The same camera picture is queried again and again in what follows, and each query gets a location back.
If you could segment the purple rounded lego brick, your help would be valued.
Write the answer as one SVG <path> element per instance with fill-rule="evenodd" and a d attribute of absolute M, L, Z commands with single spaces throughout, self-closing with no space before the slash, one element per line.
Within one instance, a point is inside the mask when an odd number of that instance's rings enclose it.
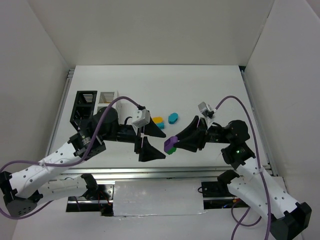
<path fill-rule="evenodd" d="M 172 149 L 174 149 L 174 144 L 178 142 L 178 137 L 177 136 L 171 136 L 164 142 L 164 151 L 166 153 L 169 153 Z"/>

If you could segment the green rounded lego brick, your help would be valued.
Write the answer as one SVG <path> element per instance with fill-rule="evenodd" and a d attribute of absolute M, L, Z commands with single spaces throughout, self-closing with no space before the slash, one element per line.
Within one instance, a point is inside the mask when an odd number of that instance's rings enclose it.
<path fill-rule="evenodd" d="M 176 147 L 171 147 L 171 148 L 168 148 L 165 152 L 166 152 L 168 155 L 171 155 L 171 154 L 173 154 L 176 150 L 177 150 Z"/>

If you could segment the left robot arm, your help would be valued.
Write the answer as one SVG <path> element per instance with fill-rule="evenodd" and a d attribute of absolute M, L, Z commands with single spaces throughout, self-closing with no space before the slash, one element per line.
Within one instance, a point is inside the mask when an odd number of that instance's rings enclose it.
<path fill-rule="evenodd" d="M 133 113 L 131 124 L 120 124 L 118 112 L 113 107 L 101 108 L 85 128 L 79 129 L 59 149 L 39 162 L 14 173 L 0 171 L 0 189 L 7 209 L 4 216 L 20 220 L 37 213 L 39 205 L 44 207 L 54 200 L 99 197 L 101 190 L 92 174 L 64 179 L 58 176 L 105 151 L 106 141 L 132 143 L 139 162 L 165 159 L 166 156 L 149 143 L 149 136 L 165 138 L 166 134 L 144 107 Z"/>

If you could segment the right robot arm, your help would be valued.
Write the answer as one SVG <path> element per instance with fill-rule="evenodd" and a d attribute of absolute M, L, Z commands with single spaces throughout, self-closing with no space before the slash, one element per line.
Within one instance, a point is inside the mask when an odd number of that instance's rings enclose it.
<path fill-rule="evenodd" d="M 306 229 L 311 207 L 300 203 L 282 188 L 262 167 L 248 147 L 248 126 L 242 120 L 233 120 L 222 127 L 208 127 L 204 118 L 195 116 L 191 124 L 177 134 L 175 147 L 190 152 L 202 150 L 206 143 L 222 143 L 224 161 L 232 166 L 218 177 L 228 192 L 255 210 L 263 219 L 270 220 L 270 233 L 277 240 L 292 240 Z"/>

